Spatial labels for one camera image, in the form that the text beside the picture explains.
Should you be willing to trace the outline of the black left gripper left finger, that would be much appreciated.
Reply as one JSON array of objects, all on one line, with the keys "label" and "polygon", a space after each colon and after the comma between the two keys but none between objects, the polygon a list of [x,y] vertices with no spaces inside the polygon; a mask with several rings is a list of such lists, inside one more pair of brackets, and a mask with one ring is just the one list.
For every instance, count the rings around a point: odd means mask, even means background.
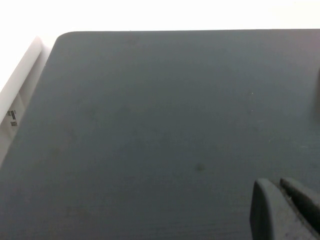
[{"label": "black left gripper left finger", "polygon": [[254,240],[314,240],[301,222],[279,182],[254,182],[249,216]]}]

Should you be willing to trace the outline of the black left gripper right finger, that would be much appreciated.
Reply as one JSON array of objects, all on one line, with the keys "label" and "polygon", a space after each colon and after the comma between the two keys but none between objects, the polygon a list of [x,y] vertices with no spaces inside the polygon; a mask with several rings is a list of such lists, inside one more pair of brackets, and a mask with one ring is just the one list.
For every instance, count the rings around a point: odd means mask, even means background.
[{"label": "black left gripper right finger", "polygon": [[279,183],[300,221],[319,240],[320,194],[290,177],[281,178]]}]

